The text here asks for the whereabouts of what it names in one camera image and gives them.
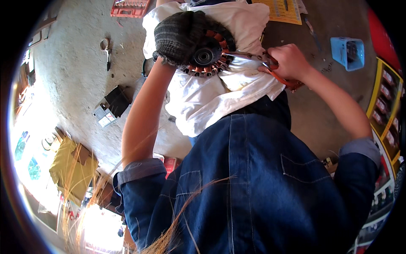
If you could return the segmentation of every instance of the yellow paper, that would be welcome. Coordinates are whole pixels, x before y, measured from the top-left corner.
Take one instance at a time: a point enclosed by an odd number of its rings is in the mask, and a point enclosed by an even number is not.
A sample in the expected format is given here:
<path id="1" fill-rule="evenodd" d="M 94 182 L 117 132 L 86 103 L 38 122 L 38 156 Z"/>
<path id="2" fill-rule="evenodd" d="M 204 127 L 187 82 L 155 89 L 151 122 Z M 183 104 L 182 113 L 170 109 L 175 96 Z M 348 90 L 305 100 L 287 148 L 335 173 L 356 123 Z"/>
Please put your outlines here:
<path id="1" fill-rule="evenodd" d="M 302 24 L 299 7 L 296 0 L 287 0 L 287 10 L 284 0 L 252 0 L 253 3 L 262 3 L 269 6 L 269 20 L 291 24 Z"/>

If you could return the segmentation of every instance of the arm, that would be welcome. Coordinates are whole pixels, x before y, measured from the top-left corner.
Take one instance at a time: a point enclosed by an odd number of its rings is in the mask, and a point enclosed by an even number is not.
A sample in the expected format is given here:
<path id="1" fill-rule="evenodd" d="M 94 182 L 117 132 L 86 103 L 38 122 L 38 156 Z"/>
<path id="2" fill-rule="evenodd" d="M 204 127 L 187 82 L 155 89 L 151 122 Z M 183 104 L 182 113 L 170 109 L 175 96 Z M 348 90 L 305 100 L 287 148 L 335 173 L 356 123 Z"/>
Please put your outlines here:
<path id="1" fill-rule="evenodd" d="M 369 120 L 358 103 L 347 92 L 311 67 L 295 44 L 269 48 L 268 53 L 279 63 L 279 68 L 274 72 L 285 79 L 300 80 L 317 93 L 353 139 L 372 138 Z"/>
<path id="2" fill-rule="evenodd" d="M 176 70 L 175 66 L 161 62 L 158 57 L 125 121 L 121 143 L 123 168 L 132 161 L 152 158 L 162 103 Z"/>

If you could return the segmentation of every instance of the white cloth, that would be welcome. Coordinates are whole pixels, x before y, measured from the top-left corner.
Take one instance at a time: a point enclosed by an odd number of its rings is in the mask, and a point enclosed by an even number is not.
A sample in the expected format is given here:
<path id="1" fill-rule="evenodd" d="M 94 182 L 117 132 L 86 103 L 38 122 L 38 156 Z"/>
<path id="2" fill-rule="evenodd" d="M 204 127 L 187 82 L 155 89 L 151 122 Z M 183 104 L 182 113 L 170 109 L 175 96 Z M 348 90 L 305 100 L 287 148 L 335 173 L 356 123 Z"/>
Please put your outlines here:
<path id="1" fill-rule="evenodd" d="M 182 11 L 203 11 L 221 23 L 234 37 L 237 51 L 262 54 L 259 37 L 269 20 L 265 4 L 226 2 L 190 7 L 170 2 L 153 9 L 143 20 L 147 31 L 144 56 L 156 50 L 154 29 L 159 22 Z M 221 117 L 245 107 L 264 95 L 274 100 L 285 88 L 272 75 L 259 72 L 259 63 L 235 58 L 227 70 L 216 76 L 199 78 L 176 70 L 168 87 L 170 102 L 165 106 L 176 117 L 176 126 L 183 135 L 195 137 Z"/>

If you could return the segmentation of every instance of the socket set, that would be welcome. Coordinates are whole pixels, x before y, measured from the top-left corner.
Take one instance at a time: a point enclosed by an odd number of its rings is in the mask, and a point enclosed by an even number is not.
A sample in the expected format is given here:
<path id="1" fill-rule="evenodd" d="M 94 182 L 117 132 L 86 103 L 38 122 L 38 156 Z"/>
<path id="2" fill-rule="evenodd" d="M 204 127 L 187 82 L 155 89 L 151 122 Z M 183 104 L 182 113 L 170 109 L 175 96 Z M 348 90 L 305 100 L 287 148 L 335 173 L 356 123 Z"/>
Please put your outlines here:
<path id="1" fill-rule="evenodd" d="M 142 18 L 147 13 L 150 1 L 151 0 L 138 0 L 133 2 L 128 0 L 114 0 L 110 16 Z"/>

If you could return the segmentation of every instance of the shirt pocket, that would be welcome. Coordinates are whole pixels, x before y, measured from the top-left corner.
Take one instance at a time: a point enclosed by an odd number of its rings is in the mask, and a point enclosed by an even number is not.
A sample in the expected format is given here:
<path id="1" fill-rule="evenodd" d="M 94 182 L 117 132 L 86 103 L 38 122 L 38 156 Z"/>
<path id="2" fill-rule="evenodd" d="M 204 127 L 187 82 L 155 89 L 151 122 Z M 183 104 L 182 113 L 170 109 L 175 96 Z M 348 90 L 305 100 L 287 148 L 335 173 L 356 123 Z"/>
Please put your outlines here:
<path id="1" fill-rule="evenodd" d="M 186 172 L 179 177 L 174 212 L 177 215 L 186 200 L 202 187 L 200 170 Z"/>
<path id="2" fill-rule="evenodd" d="M 281 154 L 283 174 L 303 183 L 316 183 L 331 178 L 323 163 L 317 159 L 296 163 Z"/>

